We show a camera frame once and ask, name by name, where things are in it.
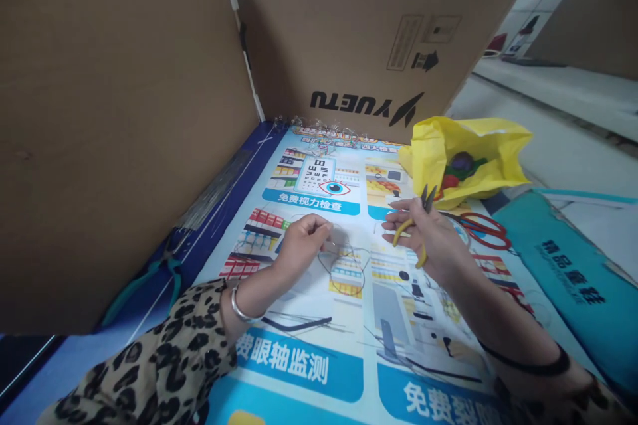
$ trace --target teal fabric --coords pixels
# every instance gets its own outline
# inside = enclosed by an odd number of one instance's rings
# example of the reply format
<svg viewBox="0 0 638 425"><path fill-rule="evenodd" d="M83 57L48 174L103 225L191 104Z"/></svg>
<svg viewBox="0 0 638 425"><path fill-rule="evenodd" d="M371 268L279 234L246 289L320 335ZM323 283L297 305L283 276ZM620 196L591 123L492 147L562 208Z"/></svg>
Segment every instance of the teal fabric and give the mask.
<svg viewBox="0 0 638 425"><path fill-rule="evenodd" d="M592 361L638 395L638 289L539 193L518 197L494 218Z"/></svg>

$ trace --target leopard print shirt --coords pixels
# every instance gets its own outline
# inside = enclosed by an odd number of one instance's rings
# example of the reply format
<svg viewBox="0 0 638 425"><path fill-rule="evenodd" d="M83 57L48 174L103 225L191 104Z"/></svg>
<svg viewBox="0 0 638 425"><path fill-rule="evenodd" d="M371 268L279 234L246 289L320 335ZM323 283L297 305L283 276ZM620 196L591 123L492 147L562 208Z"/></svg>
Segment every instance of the leopard print shirt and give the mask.
<svg viewBox="0 0 638 425"><path fill-rule="evenodd" d="M188 289L169 317L97 364L40 425L191 423L213 383L235 368L221 321L225 280Z"/></svg>
<svg viewBox="0 0 638 425"><path fill-rule="evenodd" d="M237 364L235 347L229 347L221 322L225 288L225 280L216 280L188 289L168 319L93 367L75 390L43 412L38 423L187 425L194 418L204 423L213 383ZM587 390L544 402L510 396L500 379L496 391L510 405L515 423L635 423L595 377Z"/></svg>

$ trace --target woman's hand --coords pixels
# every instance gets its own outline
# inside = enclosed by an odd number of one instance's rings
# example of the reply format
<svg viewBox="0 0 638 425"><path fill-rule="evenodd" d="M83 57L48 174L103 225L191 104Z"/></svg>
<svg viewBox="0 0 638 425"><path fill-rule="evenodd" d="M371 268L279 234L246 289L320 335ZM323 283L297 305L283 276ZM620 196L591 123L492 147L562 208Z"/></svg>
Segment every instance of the woman's hand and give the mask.
<svg viewBox="0 0 638 425"><path fill-rule="evenodd" d="M332 223L317 214L308 214L290 225L279 257L272 265L278 275L292 281L292 287L317 257L330 236Z"/></svg>
<svg viewBox="0 0 638 425"><path fill-rule="evenodd" d="M382 224L383 229L397 230L403 222L412 218L415 226L406 230L410 237L402 236L399 245L412 249L418 256L421 255L421 246L425 246L427 260L423 268L441 287L446 288L459 274L478 272L467 246L439 211L432 208L427 214L419 197L395 201L390 206L404 211L389 213ZM394 234L384 234L383 238L392 242Z"/></svg>

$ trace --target poster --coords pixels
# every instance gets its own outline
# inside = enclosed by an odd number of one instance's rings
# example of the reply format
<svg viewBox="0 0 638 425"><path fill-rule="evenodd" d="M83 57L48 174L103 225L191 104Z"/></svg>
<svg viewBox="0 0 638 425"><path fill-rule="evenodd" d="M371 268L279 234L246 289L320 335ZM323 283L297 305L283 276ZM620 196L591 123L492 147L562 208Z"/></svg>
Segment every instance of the poster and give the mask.
<svg viewBox="0 0 638 425"><path fill-rule="evenodd" d="M317 157L313 135L288 131L195 281L269 267L305 214L334 223L334 247L237 342L238 368L213 387L206 423L507 423L494 371L450 297L411 250L381 237L388 202L414 195L400 146L337 137ZM470 210L487 215L478 201L451 212ZM453 225L477 267L594 371L516 252Z"/></svg>

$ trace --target yuetu logo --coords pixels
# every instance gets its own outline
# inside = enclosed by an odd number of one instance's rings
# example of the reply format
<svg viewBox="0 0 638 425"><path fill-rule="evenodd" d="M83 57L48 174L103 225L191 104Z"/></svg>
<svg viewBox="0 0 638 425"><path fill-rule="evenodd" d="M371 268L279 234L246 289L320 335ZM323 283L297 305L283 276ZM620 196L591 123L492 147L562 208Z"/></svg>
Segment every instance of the yuetu logo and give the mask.
<svg viewBox="0 0 638 425"><path fill-rule="evenodd" d="M394 126L401 118L405 118L405 127L407 127L412 118L414 118L414 113L417 111L417 103L424 93L419 93L398 107L390 120L390 126ZM392 105L392 100L386 100L382 105L377 106L376 98L352 94L340 96L339 93L333 93L328 99L328 94L320 91L315 91L310 99L311 108L323 108L345 113L371 114L372 116L383 116L384 118L390 117L390 105Z"/></svg>

